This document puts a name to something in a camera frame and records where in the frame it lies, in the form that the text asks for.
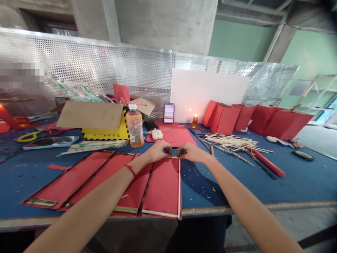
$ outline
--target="white bottle cap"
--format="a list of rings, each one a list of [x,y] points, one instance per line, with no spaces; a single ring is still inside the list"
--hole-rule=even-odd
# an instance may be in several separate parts
[[[136,104],[129,104],[129,109],[130,110],[136,110],[137,109],[137,105]]]

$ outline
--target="tape roll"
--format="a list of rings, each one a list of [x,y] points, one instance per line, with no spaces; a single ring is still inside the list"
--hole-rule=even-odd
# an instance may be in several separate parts
[[[297,155],[298,157],[304,159],[304,160],[307,160],[307,161],[313,161],[315,160],[315,158],[307,153],[304,153],[302,151],[299,151],[299,150],[294,150],[293,153],[295,155]]]

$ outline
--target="red candle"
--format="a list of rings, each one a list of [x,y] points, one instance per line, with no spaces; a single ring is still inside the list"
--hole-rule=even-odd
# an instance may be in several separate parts
[[[21,129],[18,122],[15,121],[15,119],[8,113],[8,111],[0,105],[0,118],[7,123],[11,128],[15,130]]]
[[[192,128],[196,128],[198,123],[198,114],[195,114],[192,121]]]

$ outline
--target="yellow scissors handle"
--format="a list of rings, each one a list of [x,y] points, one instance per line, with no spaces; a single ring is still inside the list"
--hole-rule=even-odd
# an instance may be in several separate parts
[[[33,140],[36,140],[38,138],[38,134],[41,133],[39,132],[32,132],[26,135],[22,135],[19,138],[16,139],[17,142],[31,142]]]

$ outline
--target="blue table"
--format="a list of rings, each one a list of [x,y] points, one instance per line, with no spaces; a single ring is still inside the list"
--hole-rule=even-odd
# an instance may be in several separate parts
[[[43,121],[43,124],[50,124],[55,120]],[[14,139],[34,130],[0,134],[0,154],[4,149],[9,152],[23,146]],[[270,143],[263,136],[251,132],[233,134],[251,138],[258,141],[264,149],[274,151],[275,153],[265,156],[286,173],[283,178],[275,181],[258,166],[252,167],[242,160],[214,150],[215,157],[267,208],[286,210],[337,205],[337,161],[302,148],[303,152],[315,157],[313,162],[305,161],[292,154],[292,148]],[[78,135],[83,139],[79,129],[66,131],[61,136],[71,135]],[[196,138],[195,141],[200,148],[206,150]],[[151,145],[153,144],[145,143],[143,147],[133,149],[128,144],[118,148],[118,151],[143,153]],[[0,231],[47,226],[62,214],[54,210],[19,205],[19,202],[62,173],[60,170],[47,168],[48,165],[70,167],[88,154],[85,152],[56,157],[66,150],[67,148],[25,150],[0,164]],[[247,154],[241,155],[252,160]],[[214,177],[203,164],[182,160],[181,179],[183,216],[232,212]]]

